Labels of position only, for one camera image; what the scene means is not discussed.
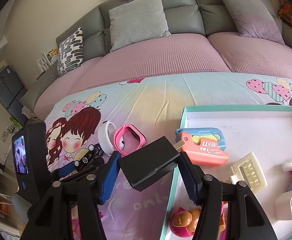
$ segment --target device screen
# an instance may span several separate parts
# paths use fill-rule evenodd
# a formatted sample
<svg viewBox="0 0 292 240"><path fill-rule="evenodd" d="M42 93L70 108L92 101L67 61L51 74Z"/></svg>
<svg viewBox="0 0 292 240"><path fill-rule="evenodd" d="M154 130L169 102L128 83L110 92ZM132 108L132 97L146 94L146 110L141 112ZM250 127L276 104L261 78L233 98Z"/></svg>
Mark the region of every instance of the device screen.
<svg viewBox="0 0 292 240"><path fill-rule="evenodd" d="M29 169L27 165L25 139L23 135L14 141L14 157L17 172L20 174L28 174Z"/></svg>

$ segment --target sofa backrest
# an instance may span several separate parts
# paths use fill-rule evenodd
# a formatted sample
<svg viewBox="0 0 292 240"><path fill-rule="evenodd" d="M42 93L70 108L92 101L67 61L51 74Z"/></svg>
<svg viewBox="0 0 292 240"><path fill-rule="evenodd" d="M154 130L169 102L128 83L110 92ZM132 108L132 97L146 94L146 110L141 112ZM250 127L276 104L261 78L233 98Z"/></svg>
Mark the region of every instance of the sofa backrest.
<svg viewBox="0 0 292 240"><path fill-rule="evenodd" d="M277 19L271 0L260 0L275 19L282 32L282 21ZM207 35L217 32L237 32L236 25L222 0L197 0Z"/></svg>
<svg viewBox="0 0 292 240"><path fill-rule="evenodd" d="M109 10L134 0L109 0L100 4L56 38L59 44L80 26L83 28L84 61L106 55L110 50ZM198 33L205 29L196 0L162 0L170 33Z"/></svg>

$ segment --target pink sofa cover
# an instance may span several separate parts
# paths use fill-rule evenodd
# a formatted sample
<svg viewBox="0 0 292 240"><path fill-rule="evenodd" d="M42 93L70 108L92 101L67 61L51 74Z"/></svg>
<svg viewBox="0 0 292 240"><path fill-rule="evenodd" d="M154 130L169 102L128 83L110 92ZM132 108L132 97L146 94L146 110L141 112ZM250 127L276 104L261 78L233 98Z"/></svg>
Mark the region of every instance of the pink sofa cover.
<svg viewBox="0 0 292 240"><path fill-rule="evenodd" d="M200 34L173 34L142 41L86 61L58 78L38 99L34 113L44 120L54 105L67 95L115 82L196 72L230 72Z"/></svg>
<svg viewBox="0 0 292 240"><path fill-rule="evenodd" d="M214 33L208 40L232 72L292 79L292 49L286 45L235 32Z"/></svg>

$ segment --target sofa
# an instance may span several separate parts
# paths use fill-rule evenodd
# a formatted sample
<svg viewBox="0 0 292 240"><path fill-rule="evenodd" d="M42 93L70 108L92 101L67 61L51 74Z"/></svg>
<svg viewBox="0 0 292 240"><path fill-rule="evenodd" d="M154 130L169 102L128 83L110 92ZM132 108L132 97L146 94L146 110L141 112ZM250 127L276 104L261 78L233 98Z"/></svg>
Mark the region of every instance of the sofa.
<svg viewBox="0 0 292 240"><path fill-rule="evenodd" d="M138 42L110 53L109 10L132 0L109 0L56 38L83 29L85 63L63 76L53 64L21 99L42 120L64 97L115 82L181 73L237 72L292 79L292 28L273 16L285 45L240 37L222 0L162 0L169 37Z"/></svg>

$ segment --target white power adapter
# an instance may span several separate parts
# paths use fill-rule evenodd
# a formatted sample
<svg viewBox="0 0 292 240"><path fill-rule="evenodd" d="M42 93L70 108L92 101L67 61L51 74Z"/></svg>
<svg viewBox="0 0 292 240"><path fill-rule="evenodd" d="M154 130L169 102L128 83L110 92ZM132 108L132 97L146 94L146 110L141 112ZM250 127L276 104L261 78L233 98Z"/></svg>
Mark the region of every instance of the white power adapter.
<svg viewBox="0 0 292 240"><path fill-rule="evenodd" d="M292 220L292 190L280 194L274 202L277 220Z"/></svg>

